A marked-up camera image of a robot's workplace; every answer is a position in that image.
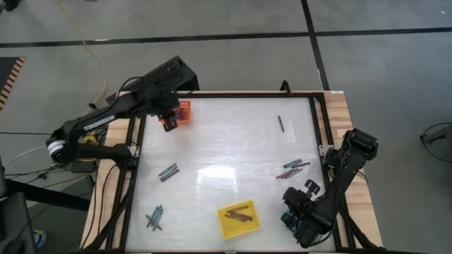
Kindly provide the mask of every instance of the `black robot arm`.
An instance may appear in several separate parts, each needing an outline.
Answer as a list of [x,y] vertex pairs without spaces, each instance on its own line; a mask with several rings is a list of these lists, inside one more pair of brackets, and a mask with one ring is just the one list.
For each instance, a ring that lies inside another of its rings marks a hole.
[[132,170],[136,167],[136,161],[126,144],[107,147],[80,144],[78,139],[84,133],[115,119],[127,119],[142,113],[164,119],[165,130],[170,131],[177,127],[173,110],[178,106],[179,100],[174,91],[150,84],[141,91],[116,98],[111,105],[99,111],[67,121],[53,132],[46,146],[52,159],[58,163],[68,164],[82,158],[112,159],[119,169]]
[[290,211],[281,219],[294,231],[294,237],[303,248],[315,245],[321,235],[333,228],[340,199],[358,170],[375,158],[377,150],[376,138],[357,129],[347,131],[342,147],[330,148],[323,158],[322,167],[337,169],[338,173],[322,196],[312,201],[311,192],[292,187],[286,190],[282,198]]

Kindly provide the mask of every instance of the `concrete floor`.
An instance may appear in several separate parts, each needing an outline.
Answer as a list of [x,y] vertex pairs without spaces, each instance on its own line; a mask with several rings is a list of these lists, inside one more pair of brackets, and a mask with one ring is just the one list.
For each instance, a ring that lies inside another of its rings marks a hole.
[[[87,40],[307,31],[297,0],[61,2]],[[308,2],[316,31],[452,26],[452,3],[447,0]],[[17,10],[1,15],[0,35],[0,43],[78,40],[50,0],[23,0]],[[354,126],[379,139],[379,155],[368,163],[366,173],[385,247],[449,253],[452,168],[428,155],[418,135],[434,123],[451,120],[452,33],[318,41],[330,87],[345,91]],[[277,90],[283,79],[293,90],[321,89],[308,37],[91,48],[107,70],[107,94],[128,77],[175,55],[198,74],[202,90]],[[102,88],[100,70],[81,46],[3,48],[0,56],[26,58],[0,112],[0,131],[52,132],[80,116]],[[44,141],[43,136],[0,135],[0,154],[7,160]],[[7,171],[43,169],[49,163],[41,150]],[[45,186],[74,176],[58,173],[33,184]]]

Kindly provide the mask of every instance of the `wooden table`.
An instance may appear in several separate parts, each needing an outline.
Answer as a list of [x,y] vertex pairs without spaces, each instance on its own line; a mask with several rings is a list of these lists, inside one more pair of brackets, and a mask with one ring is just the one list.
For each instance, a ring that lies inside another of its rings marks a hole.
[[[259,91],[261,93],[266,92],[272,92],[274,91]],[[304,93],[304,92],[318,92],[318,91],[298,91],[298,92],[292,92],[292,93]],[[194,93],[212,93],[212,92],[194,92]],[[335,92],[335,91],[328,91],[323,92],[325,96],[325,102],[326,102],[326,108],[328,112],[328,117],[330,120],[331,130],[333,133],[333,139],[335,145],[340,145],[343,140],[343,135],[347,130],[350,130],[353,128],[352,122],[350,119],[350,114],[347,107],[347,102],[345,101],[345,95],[343,92]],[[320,110],[320,105],[318,102],[316,102],[316,111],[317,116],[319,118],[319,126],[322,133],[322,139],[323,143],[326,142],[326,132],[325,132],[325,126],[323,124],[322,119],[322,113]],[[139,127],[140,120],[136,119],[135,124],[133,126],[133,135],[132,135],[132,141],[134,143],[137,142],[138,139],[138,127]],[[126,134],[127,129],[129,127],[129,120],[128,119],[120,119],[113,121],[109,124],[107,137],[105,141],[105,145],[112,146],[118,143],[124,143],[126,141]],[[114,165],[114,162],[112,160],[102,160],[100,162],[99,170],[98,170],[98,176],[97,176],[97,188],[96,191],[93,192],[97,194],[97,202],[96,206],[94,206],[94,198],[91,198],[91,206],[88,211],[88,216],[85,222],[85,230],[83,231],[83,237],[82,239],[85,240],[85,238],[88,235],[88,231],[91,225],[91,221],[93,220],[93,214],[95,211],[94,216],[94,223],[93,228],[91,229],[91,233],[88,236],[88,239],[86,241],[85,246],[87,246],[89,243],[92,242],[92,240],[97,236],[97,230],[99,229],[99,220],[100,220],[100,229],[103,228],[107,220],[110,218],[112,213],[112,207],[114,202],[114,196],[117,189],[117,182],[119,178],[119,170],[113,169],[112,173],[109,175],[106,186],[105,186],[105,193],[104,193],[104,202],[103,202],[103,209],[102,214],[100,214],[100,197],[102,195],[102,186],[104,182],[106,181],[106,176],[110,168]],[[130,172],[127,173],[126,179],[130,178]],[[125,194],[127,190],[127,186],[129,184],[129,180],[126,180],[124,182],[123,187],[123,193]],[[347,205],[348,210],[350,213],[350,216],[355,220],[358,227],[366,234],[366,236],[369,238],[369,240],[373,243],[375,243],[378,246],[382,246],[381,242],[381,236],[378,228],[378,224],[376,222],[376,217],[374,213],[374,207],[372,205],[371,197],[369,194],[369,189],[367,186],[366,181],[362,176],[359,174],[355,177],[353,182],[350,184],[350,187],[348,188],[346,192],[346,198],[347,198]],[[119,239],[122,229],[122,224],[124,220],[124,213],[119,218],[117,222],[117,228],[114,232],[114,240],[112,247],[118,248],[119,247]],[[345,227],[343,224],[342,219],[340,218],[340,215],[338,215],[338,226],[340,230],[341,235],[341,242],[342,246],[347,247],[347,236],[345,234]]]

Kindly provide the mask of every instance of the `yellow tray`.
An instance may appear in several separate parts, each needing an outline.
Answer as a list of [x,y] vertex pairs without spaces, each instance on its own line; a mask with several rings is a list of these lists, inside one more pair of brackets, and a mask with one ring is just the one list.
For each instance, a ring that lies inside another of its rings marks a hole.
[[[225,214],[229,214],[228,210],[238,208],[241,206],[248,205],[248,208],[237,211],[241,214],[249,215],[253,217],[252,221],[241,222],[235,219],[231,219],[225,216]],[[239,236],[241,234],[245,234],[251,232],[256,229],[261,228],[261,224],[259,223],[259,217],[257,216],[256,208],[254,207],[253,200],[248,200],[245,202],[240,202],[235,205],[230,205],[228,207],[223,207],[217,210],[218,221],[220,222],[221,233],[223,238],[232,238],[235,236]]]

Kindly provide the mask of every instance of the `black floor stripe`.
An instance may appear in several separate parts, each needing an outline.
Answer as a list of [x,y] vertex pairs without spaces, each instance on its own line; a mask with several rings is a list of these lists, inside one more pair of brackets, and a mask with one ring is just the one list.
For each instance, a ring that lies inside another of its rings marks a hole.
[[410,28],[410,29],[390,29],[390,30],[356,30],[356,31],[327,31],[316,32],[316,36],[354,36],[354,35],[406,35],[431,32],[452,32],[452,28]]
[[319,43],[316,38],[316,31],[312,23],[311,12],[309,11],[307,0],[301,0],[303,6],[304,18],[308,27],[309,39],[311,40],[312,51],[314,52],[314,59],[316,60],[317,70],[319,71],[322,88],[325,91],[330,90],[328,79],[326,78],[325,66],[323,65],[322,55],[320,53]]
[[[452,28],[409,28],[409,29],[389,29],[389,30],[324,31],[324,32],[314,32],[314,35],[317,37],[332,37],[332,36],[355,36],[355,35],[404,35],[404,34],[422,34],[433,32],[452,32]],[[294,38],[294,37],[308,37],[309,35],[310,35],[309,31],[264,32],[264,33],[246,33],[231,35],[189,35],[189,36],[147,37],[147,38],[110,39],[110,40],[87,40],[86,44],[109,45],[109,44],[155,43],[155,42],[195,42],[209,40]],[[81,41],[9,42],[9,43],[0,43],[0,48],[60,47],[60,46],[82,46],[82,45],[83,43]]]
[[[194,36],[174,36],[174,37],[149,37],[131,39],[111,39],[111,40],[87,40],[88,45],[108,45],[108,44],[132,44],[132,43],[154,43],[154,42],[195,42],[208,40],[241,40],[241,39],[268,39],[268,38],[293,38],[307,37],[308,32],[264,32],[232,35],[194,35]],[[0,43],[0,48],[10,47],[59,47],[59,46],[81,46],[81,41],[62,42],[12,42]]]
[[51,135],[51,133],[17,133],[17,132],[8,132],[8,131],[0,131],[0,135]]

